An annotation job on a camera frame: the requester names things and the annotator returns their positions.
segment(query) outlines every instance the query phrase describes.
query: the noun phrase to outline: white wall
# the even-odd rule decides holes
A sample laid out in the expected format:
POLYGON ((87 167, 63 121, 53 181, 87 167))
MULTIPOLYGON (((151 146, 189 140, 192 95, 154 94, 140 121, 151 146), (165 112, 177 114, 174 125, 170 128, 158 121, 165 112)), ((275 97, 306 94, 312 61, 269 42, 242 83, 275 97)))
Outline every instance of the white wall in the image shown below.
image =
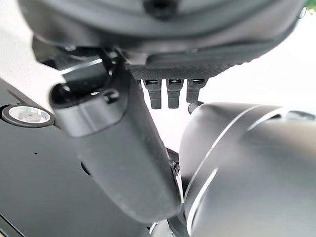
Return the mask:
MULTIPOLYGON (((236 66, 209 80, 200 100, 233 101, 314 107, 316 101, 316 17, 307 15, 294 33, 260 59, 236 66)), ((47 92, 63 81, 57 71, 34 60, 31 32, 15 1, 0 0, 0 78, 10 82, 38 104, 49 108, 47 92)), ((180 109, 167 108, 163 86, 163 109, 152 116, 166 146, 178 150, 181 134, 190 119, 181 92, 180 109)))

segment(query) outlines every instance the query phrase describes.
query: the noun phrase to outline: curved black cover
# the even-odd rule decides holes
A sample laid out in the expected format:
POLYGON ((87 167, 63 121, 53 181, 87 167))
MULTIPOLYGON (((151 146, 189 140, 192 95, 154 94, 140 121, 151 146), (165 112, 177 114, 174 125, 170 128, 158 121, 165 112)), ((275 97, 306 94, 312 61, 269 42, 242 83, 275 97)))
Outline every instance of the curved black cover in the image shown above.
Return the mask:
POLYGON ((304 2, 183 0, 161 21, 143 0, 19 0, 38 39, 116 48, 135 79, 207 79, 258 58, 288 36, 304 2))
POLYGON ((216 103, 192 116, 179 153, 189 234, 313 235, 314 115, 216 103))

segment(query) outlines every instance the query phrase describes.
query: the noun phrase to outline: black panel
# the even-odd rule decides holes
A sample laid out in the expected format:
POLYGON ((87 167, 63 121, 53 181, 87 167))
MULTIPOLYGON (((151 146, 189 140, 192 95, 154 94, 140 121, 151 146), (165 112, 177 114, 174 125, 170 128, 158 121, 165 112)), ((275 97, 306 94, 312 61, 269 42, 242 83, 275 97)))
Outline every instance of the black panel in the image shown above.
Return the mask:
MULTIPOLYGON (((16 102, 0 91, 0 105, 16 102)), ((0 213, 25 236, 149 236, 83 171, 59 129, 0 120, 0 135, 0 213)))

